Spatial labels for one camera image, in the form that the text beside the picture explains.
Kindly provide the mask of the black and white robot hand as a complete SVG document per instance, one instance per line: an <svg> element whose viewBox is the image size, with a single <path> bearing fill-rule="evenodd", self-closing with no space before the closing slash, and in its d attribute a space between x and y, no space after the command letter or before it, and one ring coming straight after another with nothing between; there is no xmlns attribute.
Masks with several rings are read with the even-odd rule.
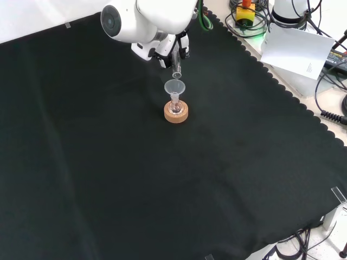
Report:
<svg viewBox="0 0 347 260"><path fill-rule="evenodd" d="M168 34L158 30L148 43L132 43L131 50L145 61L156 59L162 68L170 68L173 60L189 57L189 37L187 30L179 34Z"/></svg>

